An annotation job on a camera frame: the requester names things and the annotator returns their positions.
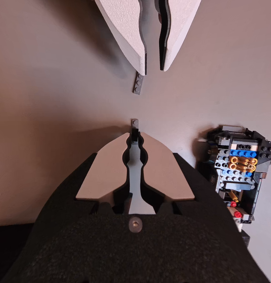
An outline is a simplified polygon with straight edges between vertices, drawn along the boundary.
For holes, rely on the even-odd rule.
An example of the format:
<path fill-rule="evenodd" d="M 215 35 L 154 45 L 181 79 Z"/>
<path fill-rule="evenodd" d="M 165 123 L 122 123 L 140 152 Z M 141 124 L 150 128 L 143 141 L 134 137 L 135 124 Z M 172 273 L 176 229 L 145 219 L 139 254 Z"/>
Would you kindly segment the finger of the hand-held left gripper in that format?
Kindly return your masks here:
<path fill-rule="evenodd" d="M 138 73 L 147 74 L 147 49 L 141 29 L 142 2 L 95 0 L 123 54 Z"/>
<path fill-rule="evenodd" d="M 161 23 L 159 38 L 160 69 L 167 71 L 174 61 L 201 0 L 158 0 L 155 7 Z"/>

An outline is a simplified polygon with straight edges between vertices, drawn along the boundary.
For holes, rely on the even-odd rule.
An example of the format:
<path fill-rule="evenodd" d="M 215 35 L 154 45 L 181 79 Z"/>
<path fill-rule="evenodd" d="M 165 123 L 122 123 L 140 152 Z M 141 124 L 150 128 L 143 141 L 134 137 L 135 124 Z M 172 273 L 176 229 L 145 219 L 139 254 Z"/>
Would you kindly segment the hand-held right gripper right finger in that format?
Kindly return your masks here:
<path fill-rule="evenodd" d="M 173 152 L 160 141 L 139 132 L 140 189 L 144 201 L 184 201 L 195 196 Z"/>

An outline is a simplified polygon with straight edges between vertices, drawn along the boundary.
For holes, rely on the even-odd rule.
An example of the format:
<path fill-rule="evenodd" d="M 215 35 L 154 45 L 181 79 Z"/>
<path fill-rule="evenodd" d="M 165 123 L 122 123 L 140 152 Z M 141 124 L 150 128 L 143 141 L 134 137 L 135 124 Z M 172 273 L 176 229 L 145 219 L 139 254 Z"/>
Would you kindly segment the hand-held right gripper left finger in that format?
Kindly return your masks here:
<path fill-rule="evenodd" d="M 76 195 L 77 200 L 118 201 L 114 191 L 127 181 L 123 154 L 128 149 L 130 133 L 125 133 L 102 147 Z"/>

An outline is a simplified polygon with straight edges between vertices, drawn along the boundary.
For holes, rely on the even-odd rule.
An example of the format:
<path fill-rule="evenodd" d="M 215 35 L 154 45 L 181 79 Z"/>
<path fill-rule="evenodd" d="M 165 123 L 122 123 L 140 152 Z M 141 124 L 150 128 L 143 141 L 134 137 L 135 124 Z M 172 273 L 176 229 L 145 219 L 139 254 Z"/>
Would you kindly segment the black lego plate strip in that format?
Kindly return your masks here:
<path fill-rule="evenodd" d="M 132 119 L 131 121 L 131 144 L 136 145 L 138 144 L 138 133 L 139 133 L 139 120 Z"/>

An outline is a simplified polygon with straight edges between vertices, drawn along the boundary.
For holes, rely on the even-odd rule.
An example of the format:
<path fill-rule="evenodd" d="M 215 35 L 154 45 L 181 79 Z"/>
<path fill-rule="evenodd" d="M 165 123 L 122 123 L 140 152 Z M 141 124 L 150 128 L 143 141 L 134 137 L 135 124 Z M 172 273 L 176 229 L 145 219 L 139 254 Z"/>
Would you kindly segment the thin grey lego piece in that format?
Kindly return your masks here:
<path fill-rule="evenodd" d="M 133 87 L 134 94 L 140 95 L 142 84 L 143 84 L 143 79 L 144 79 L 144 76 L 136 71 L 136 77 L 135 77 L 134 87 Z"/>

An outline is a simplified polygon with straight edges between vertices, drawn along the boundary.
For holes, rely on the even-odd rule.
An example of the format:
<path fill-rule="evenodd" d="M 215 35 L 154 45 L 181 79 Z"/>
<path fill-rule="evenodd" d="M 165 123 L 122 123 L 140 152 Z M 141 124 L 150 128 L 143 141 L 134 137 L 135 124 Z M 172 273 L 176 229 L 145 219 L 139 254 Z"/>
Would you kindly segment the lego car model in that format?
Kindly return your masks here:
<path fill-rule="evenodd" d="M 271 141 L 257 131 L 221 125 L 202 140 L 207 146 L 197 169 L 214 187 L 242 232 L 251 224 L 263 179 L 271 165 Z"/>

